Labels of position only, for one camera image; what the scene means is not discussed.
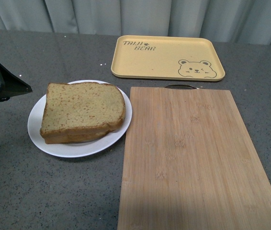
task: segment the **gray countertop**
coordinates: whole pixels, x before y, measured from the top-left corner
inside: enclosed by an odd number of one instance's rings
[[[59,158],[38,149],[27,131],[49,82],[101,80],[127,96],[132,86],[181,83],[114,76],[117,38],[0,30],[0,63],[33,90],[0,103],[0,229],[117,228],[125,135],[97,154]],[[224,79],[182,83],[232,92],[271,183],[271,46],[213,44]]]

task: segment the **yellow tray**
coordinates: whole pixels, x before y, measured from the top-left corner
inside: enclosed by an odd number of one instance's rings
[[[225,76],[203,38],[125,35],[117,39],[112,73],[120,78],[219,81]]]

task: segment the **bear face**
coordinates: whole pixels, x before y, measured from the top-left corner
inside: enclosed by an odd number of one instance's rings
[[[190,62],[187,60],[179,61],[180,69],[178,73],[183,77],[191,78],[215,78],[216,72],[211,68],[209,61]]]

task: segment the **wooden cutting board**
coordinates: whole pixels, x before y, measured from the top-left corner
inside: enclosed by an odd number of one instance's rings
[[[132,87],[118,230],[271,230],[271,185],[230,91]]]

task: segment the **bamboo cutting board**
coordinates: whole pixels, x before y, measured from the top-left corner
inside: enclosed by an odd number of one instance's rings
[[[132,87],[118,230],[271,230],[271,185],[230,91]]]

